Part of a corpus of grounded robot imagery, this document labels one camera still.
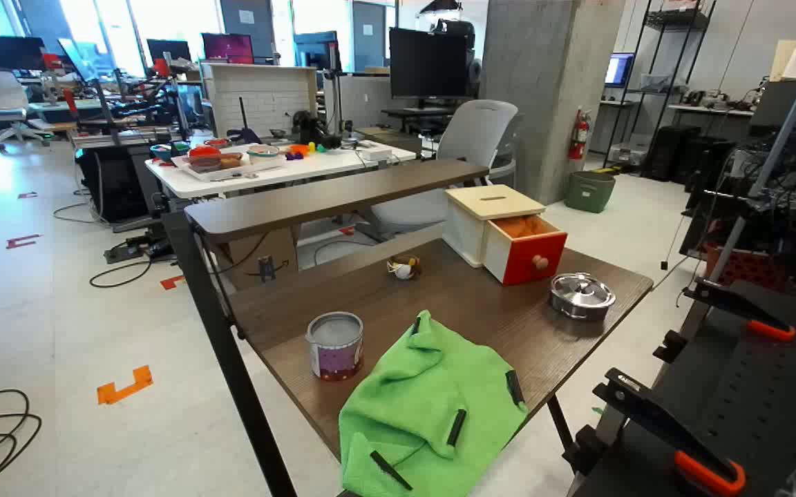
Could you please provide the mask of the green microfiber cloth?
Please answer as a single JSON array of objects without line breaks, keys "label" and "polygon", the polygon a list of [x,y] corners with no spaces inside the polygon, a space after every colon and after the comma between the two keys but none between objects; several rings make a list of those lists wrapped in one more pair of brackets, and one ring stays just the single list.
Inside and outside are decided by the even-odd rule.
[{"label": "green microfiber cloth", "polygon": [[351,497],[470,497],[527,420],[516,369],[423,308],[336,417]]}]

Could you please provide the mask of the small white and brown toy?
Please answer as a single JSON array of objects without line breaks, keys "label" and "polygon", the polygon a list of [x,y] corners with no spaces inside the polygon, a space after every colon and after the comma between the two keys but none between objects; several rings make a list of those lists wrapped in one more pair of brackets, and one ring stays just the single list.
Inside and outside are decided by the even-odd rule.
[{"label": "small white and brown toy", "polygon": [[419,276],[419,260],[416,256],[408,256],[408,260],[393,256],[393,260],[387,260],[387,272],[401,278],[401,281],[416,278]]}]

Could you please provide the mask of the white box with red drawer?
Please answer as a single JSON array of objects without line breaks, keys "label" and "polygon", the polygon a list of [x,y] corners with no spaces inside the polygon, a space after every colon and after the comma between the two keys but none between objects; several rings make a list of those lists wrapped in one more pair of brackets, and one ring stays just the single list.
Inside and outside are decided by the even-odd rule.
[{"label": "white box with red drawer", "polygon": [[541,217],[543,207],[509,185],[451,187],[441,241],[502,286],[556,276],[567,232]]}]

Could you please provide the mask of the purple and white paint can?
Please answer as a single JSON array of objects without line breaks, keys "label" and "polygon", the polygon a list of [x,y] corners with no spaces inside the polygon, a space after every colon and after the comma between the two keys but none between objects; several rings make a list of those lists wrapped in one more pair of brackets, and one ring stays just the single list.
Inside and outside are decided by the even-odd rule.
[{"label": "purple and white paint can", "polygon": [[353,312],[322,312],[306,323],[310,366],[315,377],[335,380],[357,373],[365,323]]}]

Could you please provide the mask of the grey office chair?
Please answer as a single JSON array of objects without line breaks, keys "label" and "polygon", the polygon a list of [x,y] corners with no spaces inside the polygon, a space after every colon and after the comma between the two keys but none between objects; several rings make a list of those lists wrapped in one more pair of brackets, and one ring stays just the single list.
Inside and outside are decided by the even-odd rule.
[{"label": "grey office chair", "polygon": [[[502,98],[470,98],[456,107],[440,134],[440,160],[466,160],[490,169],[496,147],[513,122],[516,107]],[[440,223],[448,216],[448,199],[440,187],[373,203],[365,212],[375,241]]]}]

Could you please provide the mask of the silver metal bowl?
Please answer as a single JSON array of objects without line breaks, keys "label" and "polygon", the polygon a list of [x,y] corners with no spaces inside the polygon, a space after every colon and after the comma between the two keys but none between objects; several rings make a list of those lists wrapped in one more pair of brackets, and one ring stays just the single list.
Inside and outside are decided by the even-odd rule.
[{"label": "silver metal bowl", "polygon": [[571,319],[603,319],[615,292],[590,272],[561,272],[550,283],[550,303]]}]

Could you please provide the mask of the black computer monitor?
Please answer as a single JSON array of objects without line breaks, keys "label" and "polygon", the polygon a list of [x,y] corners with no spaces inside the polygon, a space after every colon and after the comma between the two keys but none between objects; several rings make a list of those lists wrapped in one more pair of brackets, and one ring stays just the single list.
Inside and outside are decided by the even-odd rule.
[{"label": "black computer monitor", "polygon": [[466,97],[473,47],[423,31],[389,31],[389,89],[398,97]]}]

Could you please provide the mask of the green plastic basket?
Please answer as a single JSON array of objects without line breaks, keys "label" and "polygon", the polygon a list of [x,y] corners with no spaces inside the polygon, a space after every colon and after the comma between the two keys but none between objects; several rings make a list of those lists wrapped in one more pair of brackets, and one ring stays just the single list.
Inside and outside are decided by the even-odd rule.
[{"label": "green plastic basket", "polygon": [[583,212],[603,212],[610,202],[615,177],[603,170],[571,170],[564,203]]}]

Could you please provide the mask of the red fire extinguisher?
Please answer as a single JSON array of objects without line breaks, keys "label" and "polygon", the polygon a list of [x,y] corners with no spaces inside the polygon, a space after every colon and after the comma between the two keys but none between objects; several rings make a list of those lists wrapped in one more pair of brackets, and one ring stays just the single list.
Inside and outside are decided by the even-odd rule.
[{"label": "red fire extinguisher", "polygon": [[583,160],[585,156],[588,133],[590,133],[588,114],[575,111],[567,160]]}]

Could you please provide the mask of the black metal table leg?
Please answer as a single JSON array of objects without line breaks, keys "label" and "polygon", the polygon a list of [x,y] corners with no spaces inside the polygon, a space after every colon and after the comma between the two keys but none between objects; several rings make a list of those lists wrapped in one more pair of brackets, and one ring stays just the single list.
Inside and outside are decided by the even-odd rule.
[{"label": "black metal table leg", "polygon": [[271,497],[296,497],[296,485],[291,481],[288,464],[275,446],[275,437],[268,424],[264,409],[259,402],[259,394],[239,355],[239,347],[232,330],[228,303],[224,301],[219,276],[210,268],[202,234],[190,225],[190,221],[181,212],[165,212],[162,228],[174,249],[176,264],[187,281],[202,329],[216,352],[216,363],[220,369],[232,406],[239,417],[250,453],[259,464],[264,485]]}]

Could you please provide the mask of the white cluttered desk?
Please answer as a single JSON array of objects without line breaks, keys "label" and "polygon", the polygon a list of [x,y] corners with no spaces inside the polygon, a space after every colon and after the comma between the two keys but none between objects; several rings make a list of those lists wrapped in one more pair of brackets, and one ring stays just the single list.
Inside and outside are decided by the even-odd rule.
[{"label": "white cluttered desk", "polygon": [[259,147],[232,147],[232,154],[238,154],[239,162],[224,170],[192,170],[187,156],[174,156],[172,162],[148,160],[145,169],[172,196],[205,199],[205,196],[242,192],[322,177],[357,173],[411,160],[408,149],[375,140],[311,152],[310,156],[297,160],[288,160],[284,154],[263,156]]}]

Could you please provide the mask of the orange handled black clamp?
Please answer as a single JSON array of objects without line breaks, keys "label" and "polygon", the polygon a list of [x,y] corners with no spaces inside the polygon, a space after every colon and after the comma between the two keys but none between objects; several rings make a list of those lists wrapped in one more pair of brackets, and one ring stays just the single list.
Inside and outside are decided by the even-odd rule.
[{"label": "orange handled black clamp", "polygon": [[742,319],[742,329],[753,337],[774,340],[774,343],[791,343],[796,337],[796,325],[777,318],[765,307],[753,303],[751,297],[711,281],[700,278],[690,289],[687,297],[706,303],[712,308],[737,315]]},{"label": "orange handled black clamp", "polygon": [[745,470],[706,446],[682,420],[677,420],[640,380],[618,366],[604,373],[593,394],[614,412],[644,424],[651,437],[671,446],[675,470],[702,489],[706,497],[741,497],[749,477]]}]

